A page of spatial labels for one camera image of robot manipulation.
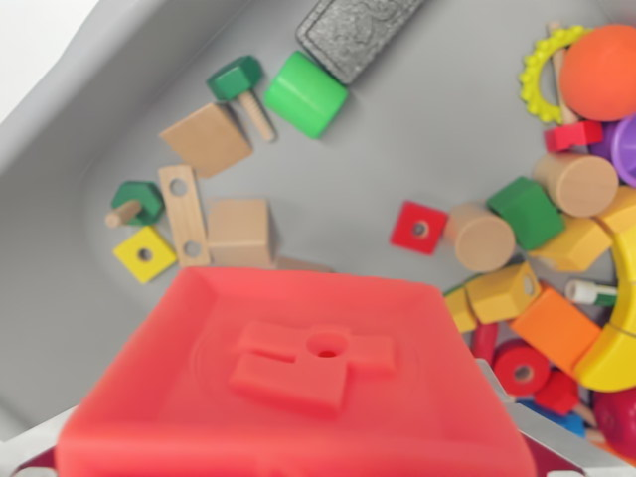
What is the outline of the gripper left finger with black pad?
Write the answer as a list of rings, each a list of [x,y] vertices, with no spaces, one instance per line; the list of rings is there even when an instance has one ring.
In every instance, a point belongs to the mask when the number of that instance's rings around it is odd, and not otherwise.
[[[14,450],[17,452],[18,457],[13,475],[22,476],[25,475],[26,471],[36,469],[52,470],[54,475],[57,475],[55,448],[55,441],[20,441],[15,443]]]

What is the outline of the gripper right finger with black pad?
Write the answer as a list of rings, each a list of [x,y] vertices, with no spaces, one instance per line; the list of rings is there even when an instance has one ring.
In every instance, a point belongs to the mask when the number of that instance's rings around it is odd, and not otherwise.
[[[558,463],[567,469],[550,469],[547,476],[634,476],[635,468],[622,459],[575,436],[536,412],[515,402],[504,391],[489,364],[476,364],[502,402],[518,430],[526,438],[537,464]]]

